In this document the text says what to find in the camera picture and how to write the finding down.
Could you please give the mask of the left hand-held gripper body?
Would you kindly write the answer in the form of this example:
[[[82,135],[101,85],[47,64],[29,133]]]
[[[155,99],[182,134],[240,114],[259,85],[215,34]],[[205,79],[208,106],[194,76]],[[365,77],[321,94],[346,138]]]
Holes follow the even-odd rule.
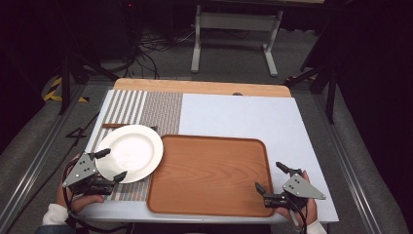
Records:
[[[91,157],[84,153],[68,165],[69,173],[62,182],[63,188],[69,188],[76,195],[110,195],[115,182],[104,178]]]

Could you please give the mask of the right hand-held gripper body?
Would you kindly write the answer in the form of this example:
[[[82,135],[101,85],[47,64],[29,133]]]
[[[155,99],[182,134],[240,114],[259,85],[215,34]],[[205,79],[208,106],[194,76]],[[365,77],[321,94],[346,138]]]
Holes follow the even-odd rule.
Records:
[[[323,193],[303,178],[301,169],[281,168],[281,171],[289,175],[289,180],[282,186],[282,192],[279,194],[270,194],[263,190],[266,208],[301,210],[307,205],[309,199],[326,199]]]

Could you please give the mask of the white round plate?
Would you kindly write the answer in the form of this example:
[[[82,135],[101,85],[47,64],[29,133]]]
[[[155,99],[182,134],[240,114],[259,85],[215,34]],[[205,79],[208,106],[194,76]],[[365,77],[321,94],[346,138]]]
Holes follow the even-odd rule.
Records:
[[[108,180],[126,173],[122,183],[146,178],[159,166],[164,146],[153,129],[141,125],[128,125],[108,134],[96,151],[110,149],[110,153],[95,161],[100,174]]]

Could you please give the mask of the person's right hand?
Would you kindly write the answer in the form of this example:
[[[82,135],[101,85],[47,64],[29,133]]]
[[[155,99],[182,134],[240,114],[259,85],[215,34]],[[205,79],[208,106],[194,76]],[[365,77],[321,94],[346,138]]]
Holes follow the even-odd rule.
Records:
[[[303,228],[308,226],[318,220],[318,207],[314,199],[309,198],[305,208],[301,212],[295,212],[294,216],[291,216],[290,210],[286,208],[276,208],[276,212],[279,215],[285,217],[290,221],[294,226]]]

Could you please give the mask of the person's left hand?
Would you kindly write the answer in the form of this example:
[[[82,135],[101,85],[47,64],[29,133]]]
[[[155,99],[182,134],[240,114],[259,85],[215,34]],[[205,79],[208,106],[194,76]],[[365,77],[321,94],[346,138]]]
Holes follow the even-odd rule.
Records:
[[[91,204],[101,204],[104,198],[101,195],[74,195],[68,187],[63,187],[60,183],[56,190],[56,204],[64,206],[68,211],[75,214],[81,212]]]

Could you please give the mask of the brown wooden chopsticks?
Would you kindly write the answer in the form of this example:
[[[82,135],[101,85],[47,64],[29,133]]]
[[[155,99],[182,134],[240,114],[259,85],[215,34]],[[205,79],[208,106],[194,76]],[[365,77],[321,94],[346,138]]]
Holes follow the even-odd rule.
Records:
[[[118,128],[122,128],[125,126],[130,126],[132,124],[110,124],[110,123],[104,123],[101,125],[102,129],[118,129]],[[158,131],[158,126],[149,126],[148,128],[154,130],[155,132]]]

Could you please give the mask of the wooden tray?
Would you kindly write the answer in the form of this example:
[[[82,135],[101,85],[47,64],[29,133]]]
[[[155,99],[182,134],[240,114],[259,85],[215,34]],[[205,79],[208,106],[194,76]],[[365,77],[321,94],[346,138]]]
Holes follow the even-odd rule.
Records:
[[[154,214],[269,217],[256,191],[273,190],[265,144],[254,138],[163,136],[147,207]]]

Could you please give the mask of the person's leg in jeans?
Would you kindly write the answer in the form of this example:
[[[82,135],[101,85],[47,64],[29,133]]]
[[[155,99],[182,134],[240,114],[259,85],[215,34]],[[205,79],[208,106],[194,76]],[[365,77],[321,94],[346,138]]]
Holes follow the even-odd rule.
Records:
[[[76,234],[76,230],[67,225],[42,225],[34,234]]]

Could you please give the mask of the striped woven placemat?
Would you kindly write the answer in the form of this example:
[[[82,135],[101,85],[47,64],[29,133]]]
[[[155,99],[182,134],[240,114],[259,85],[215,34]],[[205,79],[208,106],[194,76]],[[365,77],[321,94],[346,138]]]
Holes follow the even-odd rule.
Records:
[[[182,94],[146,91],[109,91],[103,101],[88,145],[95,152],[113,129],[104,124],[139,124],[152,127],[160,135],[177,134]]]

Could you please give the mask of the yellow black hazard tape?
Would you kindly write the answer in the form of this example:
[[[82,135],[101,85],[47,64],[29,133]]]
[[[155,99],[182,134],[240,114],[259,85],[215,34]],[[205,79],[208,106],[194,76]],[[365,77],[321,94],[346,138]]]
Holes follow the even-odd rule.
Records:
[[[46,92],[46,94],[43,97],[43,100],[53,100],[53,101],[62,101],[62,96],[58,96],[56,94],[57,88],[59,87],[59,85],[62,83],[62,78],[61,77],[57,77],[51,87],[49,88],[49,90]]]

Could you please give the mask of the black tripod stand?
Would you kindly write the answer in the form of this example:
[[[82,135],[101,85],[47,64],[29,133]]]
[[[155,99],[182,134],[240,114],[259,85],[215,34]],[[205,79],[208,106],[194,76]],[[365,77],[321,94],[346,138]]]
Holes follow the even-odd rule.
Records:
[[[61,60],[61,91],[62,102],[59,114],[62,115],[68,109],[71,103],[71,80],[76,84],[86,84],[89,80],[85,65],[96,71],[99,75],[117,81],[119,76],[101,67],[97,63],[93,63],[78,54],[67,54]]]

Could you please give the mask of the black metal stand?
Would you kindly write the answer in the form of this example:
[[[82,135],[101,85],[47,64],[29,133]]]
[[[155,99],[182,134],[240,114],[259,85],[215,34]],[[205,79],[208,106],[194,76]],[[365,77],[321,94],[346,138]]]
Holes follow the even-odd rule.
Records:
[[[320,95],[324,88],[328,87],[325,114],[330,124],[334,123],[333,108],[337,84],[335,66],[337,63],[338,57],[334,52],[321,52],[318,49],[312,49],[301,66],[302,74],[287,78],[283,83],[288,88],[291,88],[304,80],[314,77],[310,91],[316,95]]]

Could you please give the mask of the aluminium floor rail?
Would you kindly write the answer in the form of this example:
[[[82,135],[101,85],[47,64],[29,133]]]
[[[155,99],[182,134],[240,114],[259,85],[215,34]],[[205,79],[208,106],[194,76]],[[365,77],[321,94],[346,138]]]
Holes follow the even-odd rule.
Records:
[[[328,135],[332,141],[333,147],[335,148],[336,155],[338,157],[338,163],[343,172],[344,178],[348,184],[352,197],[357,206],[357,210],[360,214],[361,220],[365,226],[368,234],[383,234],[381,228],[379,227],[378,221],[371,209],[369,202],[365,196],[365,192],[357,178],[357,174],[351,165],[348,158],[348,154],[344,148],[343,142],[338,135],[338,132],[333,124],[329,122],[326,115],[326,110],[324,102],[321,96],[314,95],[313,100],[320,114],[322,122],[326,127]]]
[[[24,206],[84,90],[84,85],[75,86],[66,105],[47,101],[0,155],[0,234],[7,233]]]

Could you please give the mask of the white metal desk frame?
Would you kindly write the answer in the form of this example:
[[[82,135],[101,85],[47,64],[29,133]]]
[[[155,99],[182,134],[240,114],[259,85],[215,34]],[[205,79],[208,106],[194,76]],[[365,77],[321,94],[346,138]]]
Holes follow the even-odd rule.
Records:
[[[195,44],[192,55],[191,72],[197,73],[200,68],[202,28],[266,31],[269,33],[269,39],[267,43],[262,45],[262,50],[270,75],[277,77],[279,73],[272,55],[272,50],[280,29],[282,17],[283,11],[277,11],[273,16],[212,13],[204,11],[202,6],[198,5],[195,15]]]

